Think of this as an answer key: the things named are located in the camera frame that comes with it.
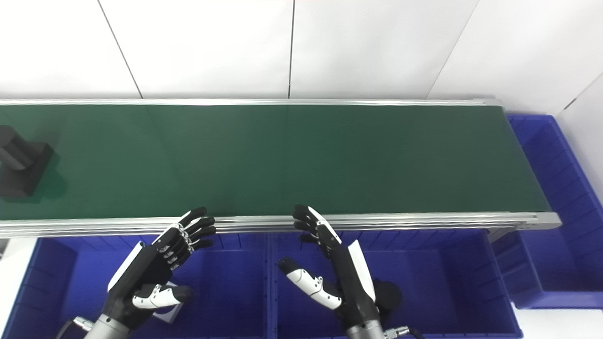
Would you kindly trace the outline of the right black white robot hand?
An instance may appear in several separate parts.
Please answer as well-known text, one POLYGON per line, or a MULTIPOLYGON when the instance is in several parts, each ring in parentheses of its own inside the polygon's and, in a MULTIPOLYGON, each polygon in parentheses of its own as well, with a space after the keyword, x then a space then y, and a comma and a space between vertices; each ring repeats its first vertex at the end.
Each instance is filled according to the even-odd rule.
POLYGON ((312 300, 335 311, 347 332, 380 329, 375 288, 359 242, 344 245, 327 219, 310 206, 295 205, 292 216, 295 229, 303 232, 300 238, 318 245, 337 281, 326 282, 288 256, 278 261, 280 271, 312 300))

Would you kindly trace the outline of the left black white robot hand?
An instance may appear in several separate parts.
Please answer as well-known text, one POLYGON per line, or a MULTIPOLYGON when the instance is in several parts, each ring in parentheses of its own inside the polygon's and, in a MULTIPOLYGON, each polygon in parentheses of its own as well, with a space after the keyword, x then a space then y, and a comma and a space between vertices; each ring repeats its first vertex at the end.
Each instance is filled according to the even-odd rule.
POLYGON ((192 288, 168 283, 195 251, 213 245, 214 224, 206 208, 199 207, 187 211, 151 244, 138 242, 108 284, 100 320, 130 333, 155 310, 189 302, 192 288))

